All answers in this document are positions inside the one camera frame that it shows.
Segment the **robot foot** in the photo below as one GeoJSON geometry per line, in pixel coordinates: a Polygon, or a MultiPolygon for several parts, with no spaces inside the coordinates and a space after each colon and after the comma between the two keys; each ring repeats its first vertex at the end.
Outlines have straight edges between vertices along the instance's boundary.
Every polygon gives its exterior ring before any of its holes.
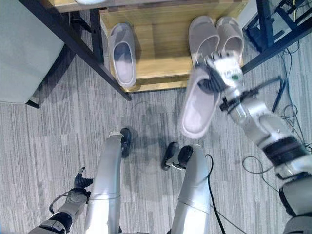
{"type": "Polygon", "coordinates": [[[121,139],[121,156],[125,158],[129,156],[131,133],[128,128],[121,129],[120,133],[123,134],[123,138],[121,139]]]}
{"type": "Polygon", "coordinates": [[[166,153],[165,153],[165,156],[164,158],[162,159],[161,161],[161,168],[165,171],[169,170],[170,168],[170,165],[168,163],[168,160],[171,159],[175,153],[177,151],[179,151],[179,144],[176,143],[176,142],[171,142],[168,146],[168,148],[166,149],[166,153]]]}
{"type": "Polygon", "coordinates": [[[190,145],[179,149],[176,142],[171,142],[166,150],[165,156],[161,162],[161,168],[165,171],[171,166],[177,169],[186,169],[186,164],[190,160],[193,153],[193,148],[190,145]]]}

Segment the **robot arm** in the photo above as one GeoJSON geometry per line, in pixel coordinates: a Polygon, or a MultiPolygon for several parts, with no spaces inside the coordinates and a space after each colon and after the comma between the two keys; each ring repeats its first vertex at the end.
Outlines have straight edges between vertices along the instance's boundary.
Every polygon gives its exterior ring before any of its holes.
{"type": "Polygon", "coordinates": [[[204,92],[224,92],[220,108],[245,132],[274,165],[279,179],[292,178],[279,195],[293,216],[284,230],[288,233],[312,231],[312,155],[290,132],[283,120],[257,99],[257,90],[246,90],[243,74],[229,53],[214,54],[206,60],[211,80],[198,85],[204,92]]]}
{"type": "Polygon", "coordinates": [[[93,183],[92,179],[82,178],[82,168],[75,177],[74,188],[68,192],[65,203],[51,218],[41,223],[29,234],[67,234],[78,216],[82,213],[90,194],[85,190],[93,183]]]}

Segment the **black cable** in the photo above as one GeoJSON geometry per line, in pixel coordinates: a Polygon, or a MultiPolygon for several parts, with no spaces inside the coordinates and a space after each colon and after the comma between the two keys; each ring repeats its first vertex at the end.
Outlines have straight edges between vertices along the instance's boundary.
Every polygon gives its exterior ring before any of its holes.
{"type": "Polygon", "coordinates": [[[234,110],[242,102],[243,99],[251,97],[251,96],[257,94],[260,89],[262,89],[262,88],[264,88],[264,87],[266,87],[266,86],[268,86],[268,85],[270,85],[272,83],[275,83],[277,81],[280,82],[280,85],[279,85],[279,90],[278,90],[276,99],[275,99],[273,107],[272,107],[272,112],[275,112],[275,110],[278,107],[278,104],[279,104],[279,102],[280,102],[280,100],[282,98],[282,94],[283,94],[285,86],[286,86],[285,80],[282,79],[281,77],[277,77],[277,78],[273,78],[273,79],[267,80],[267,81],[259,84],[255,88],[249,90],[249,92],[243,98],[241,98],[240,101],[238,101],[237,103],[231,105],[231,108],[228,109],[228,114],[231,113],[231,111],[234,110]]]}
{"type": "Polygon", "coordinates": [[[282,94],[284,92],[284,89],[285,89],[285,81],[284,79],[282,79],[281,77],[278,77],[278,78],[273,78],[273,79],[270,79],[270,80],[267,80],[263,83],[261,83],[260,85],[256,86],[253,90],[260,90],[272,83],[275,83],[279,81],[280,82],[280,85],[279,85],[279,90],[278,90],[278,94],[276,96],[276,99],[275,99],[275,102],[273,104],[273,107],[272,107],[272,112],[275,112],[276,108],[278,107],[278,104],[282,98],[282,94]]]}
{"type": "Polygon", "coordinates": [[[210,157],[210,160],[211,160],[211,168],[210,168],[210,171],[207,175],[207,179],[208,179],[208,187],[209,187],[209,192],[210,192],[210,196],[211,196],[211,200],[213,202],[213,204],[209,204],[211,207],[213,207],[214,209],[214,213],[215,213],[215,216],[218,220],[218,224],[220,226],[220,229],[222,231],[222,234],[226,234],[225,233],[225,230],[223,228],[223,225],[222,225],[222,222],[221,222],[221,219],[219,217],[219,215],[221,215],[226,221],[228,221],[229,223],[231,223],[234,227],[236,227],[238,230],[240,230],[242,233],[244,234],[247,234],[245,231],[243,231],[241,228],[239,228],[237,225],[235,225],[234,223],[232,223],[227,217],[225,217],[220,211],[218,211],[218,209],[216,208],[216,205],[215,205],[215,199],[214,199],[214,195],[213,195],[213,192],[211,190],[211,186],[210,186],[210,175],[211,175],[211,172],[213,171],[213,168],[214,168],[214,159],[213,157],[210,155],[210,154],[206,154],[206,156],[209,156],[210,157]]]}
{"type": "Polygon", "coordinates": [[[223,227],[223,225],[222,225],[222,222],[221,222],[221,220],[220,220],[220,217],[219,217],[219,214],[218,214],[218,210],[216,209],[214,195],[213,195],[213,193],[212,193],[212,191],[211,191],[211,186],[210,186],[210,175],[211,175],[211,172],[213,171],[213,168],[214,168],[214,160],[213,160],[213,157],[212,157],[210,154],[206,154],[205,156],[207,156],[207,155],[208,155],[208,156],[210,157],[210,159],[211,159],[211,168],[210,168],[210,171],[209,171],[208,176],[207,176],[207,178],[208,178],[208,187],[209,187],[209,192],[210,192],[210,196],[211,196],[211,201],[213,202],[214,213],[215,213],[215,216],[216,216],[216,218],[217,218],[217,220],[218,220],[218,224],[219,224],[219,226],[220,226],[220,229],[221,229],[221,231],[222,231],[222,234],[226,234],[226,233],[225,233],[225,230],[224,230],[224,227],[223,227]]]}
{"type": "Polygon", "coordinates": [[[66,196],[65,194],[67,194],[67,193],[69,193],[69,191],[62,193],[61,195],[59,195],[57,198],[55,198],[55,199],[51,202],[51,204],[50,204],[50,206],[49,206],[49,211],[50,211],[51,213],[54,214],[54,211],[53,211],[53,205],[54,205],[54,203],[56,203],[60,198],[66,196]]]}
{"type": "Polygon", "coordinates": [[[266,173],[266,172],[268,172],[269,170],[271,170],[274,166],[271,166],[271,167],[269,167],[268,169],[263,170],[262,162],[261,162],[257,157],[255,157],[255,156],[247,156],[247,157],[245,157],[245,158],[243,159],[243,161],[242,161],[242,165],[243,165],[243,168],[244,168],[245,171],[247,171],[247,172],[249,172],[249,173],[251,173],[251,174],[260,174],[260,175],[261,175],[261,179],[262,179],[269,187],[271,187],[271,188],[274,189],[276,192],[278,192],[278,190],[277,190],[276,188],[274,188],[271,184],[269,184],[269,183],[265,180],[265,178],[263,177],[263,174],[266,173]],[[252,171],[248,170],[248,169],[246,168],[246,166],[245,166],[245,161],[246,161],[246,159],[248,159],[248,158],[254,158],[255,160],[257,160],[257,161],[259,162],[259,164],[260,164],[261,171],[259,171],[259,172],[252,172],[252,171]]]}
{"type": "Polygon", "coordinates": [[[246,232],[244,232],[240,227],[238,227],[237,225],[235,225],[234,223],[232,223],[226,216],[224,216],[220,211],[218,211],[218,214],[221,215],[221,217],[223,217],[226,221],[228,221],[229,223],[231,223],[234,227],[236,227],[238,230],[240,230],[242,233],[244,234],[247,234],[246,232]]]}
{"type": "Polygon", "coordinates": [[[312,153],[312,147],[311,147],[311,144],[310,143],[306,143],[305,142],[305,139],[304,139],[304,135],[303,135],[303,132],[302,132],[302,129],[301,129],[301,125],[299,123],[299,120],[298,120],[298,117],[297,117],[297,114],[298,114],[298,108],[296,107],[296,105],[294,105],[293,103],[293,99],[292,99],[292,96],[290,94],[290,72],[291,72],[291,69],[292,69],[292,65],[293,65],[293,56],[292,54],[295,53],[297,50],[291,52],[289,51],[289,49],[287,48],[286,51],[284,50],[282,55],[280,55],[281,59],[282,59],[282,62],[283,62],[283,67],[284,67],[284,72],[285,72],[285,76],[286,76],[286,87],[287,87],[287,96],[289,98],[289,101],[290,101],[290,104],[287,105],[284,110],[283,110],[283,115],[281,116],[283,119],[286,120],[286,122],[288,123],[288,125],[292,128],[292,131],[295,132],[298,136],[298,138],[301,140],[301,142],[304,144],[304,146],[306,147],[306,149],[312,153]],[[287,72],[287,68],[286,68],[286,62],[285,62],[285,58],[284,58],[284,55],[285,54],[288,54],[290,56],[290,68],[289,68],[289,71],[287,72]],[[286,109],[288,109],[289,107],[292,108],[292,113],[293,115],[287,115],[286,114],[286,109]],[[297,124],[298,126],[298,129],[299,129],[299,132],[295,129],[295,125],[297,124]]]}

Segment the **black table leg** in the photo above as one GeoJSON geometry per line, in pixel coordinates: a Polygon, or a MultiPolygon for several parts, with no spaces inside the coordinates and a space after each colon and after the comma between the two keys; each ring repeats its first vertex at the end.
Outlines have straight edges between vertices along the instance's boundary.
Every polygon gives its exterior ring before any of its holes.
{"type": "Polygon", "coordinates": [[[26,102],[25,104],[26,104],[26,105],[29,105],[29,106],[31,106],[31,107],[34,107],[34,108],[36,108],[36,109],[39,109],[39,108],[40,108],[40,106],[39,106],[37,103],[35,103],[35,102],[31,101],[31,100],[28,100],[28,102],[26,102]]]}
{"type": "Polygon", "coordinates": [[[272,58],[273,56],[277,55],[282,50],[286,49],[288,46],[292,45],[296,41],[300,40],[307,34],[312,32],[312,17],[308,18],[298,27],[293,29],[287,35],[285,35],[282,39],[274,43],[272,46],[268,47],[265,51],[263,51],[260,55],[252,59],[250,62],[245,64],[242,67],[243,73],[247,73],[253,68],[259,66],[266,60],[272,58]]]}
{"type": "Polygon", "coordinates": [[[55,10],[50,12],[38,0],[19,0],[30,12],[32,12],[42,23],[44,23],[55,35],[57,35],[74,53],[81,57],[92,67],[104,80],[117,90],[126,100],[131,97],[118,85],[112,74],[99,62],[96,55],[83,42],[77,33],[64,22],[60,13],[55,10]]]}
{"type": "Polygon", "coordinates": [[[102,44],[102,29],[101,20],[99,16],[99,9],[90,10],[90,22],[91,22],[91,33],[92,33],[92,49],[93,53],[99,60],[99,62],[104,62],[103,55],[103,44],[102,44]]]}

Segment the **gray chair cushion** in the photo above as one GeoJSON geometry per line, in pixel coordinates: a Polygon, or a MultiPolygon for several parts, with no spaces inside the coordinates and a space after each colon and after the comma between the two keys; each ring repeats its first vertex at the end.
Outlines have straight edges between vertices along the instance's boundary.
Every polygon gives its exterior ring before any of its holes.
{"type": "Polygon", "coordinates": [[[18,0],[0,0],[0,101],[26,103],[63,45],[18,0]]]}

